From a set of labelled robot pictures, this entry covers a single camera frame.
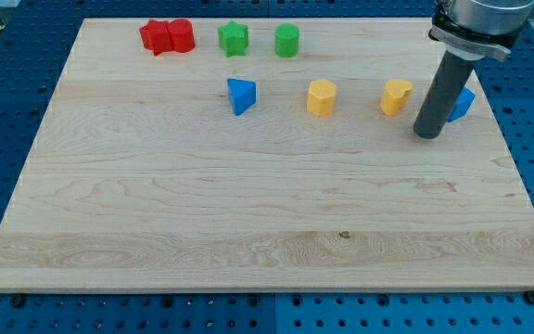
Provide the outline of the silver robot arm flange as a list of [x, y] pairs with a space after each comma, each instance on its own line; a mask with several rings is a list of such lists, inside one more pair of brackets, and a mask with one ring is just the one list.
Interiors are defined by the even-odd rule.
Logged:
[[429, 36], [458, 58], [504, 61], [533, 6], [534, 0], [438, 0]]

